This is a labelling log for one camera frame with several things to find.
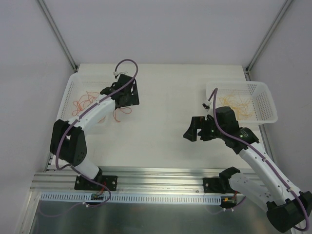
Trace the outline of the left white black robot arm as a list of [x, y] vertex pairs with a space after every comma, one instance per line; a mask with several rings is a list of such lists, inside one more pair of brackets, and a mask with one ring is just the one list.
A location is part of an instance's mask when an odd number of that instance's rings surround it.
[[50, 153], [56, 161], [63, 160], [67, 167], [78, 173], [75, 190], [111, 190], [102, 169], [87, 158], [87, 132], [102, 118], [116, 109], [139, 105], [137, 81], [126, 74], [100, 91], [97, 98], [80, 114], [69, 120], [58, 119], [52, 130]]

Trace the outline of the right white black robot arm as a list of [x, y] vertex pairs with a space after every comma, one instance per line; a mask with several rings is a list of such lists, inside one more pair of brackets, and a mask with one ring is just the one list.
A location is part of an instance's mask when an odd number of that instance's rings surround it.
[[312, 194], [294, 185], [267, 156], [264, 146], [251, 129], [240, 127], [234, 111], [226, 106], [216, 108], [213, 115], [192, 117], [183, 137], [191, 142], [200, 139], [221, 139], [239, 155], [257, 174], [264, 186], [250, 181], [237, 168], [230, 167], [219, 174], [219, 192], [232, 190], [243, 194], [265, 213], [272, 226], [281, 233], [300, 222], [309, 227], [312, 211]]

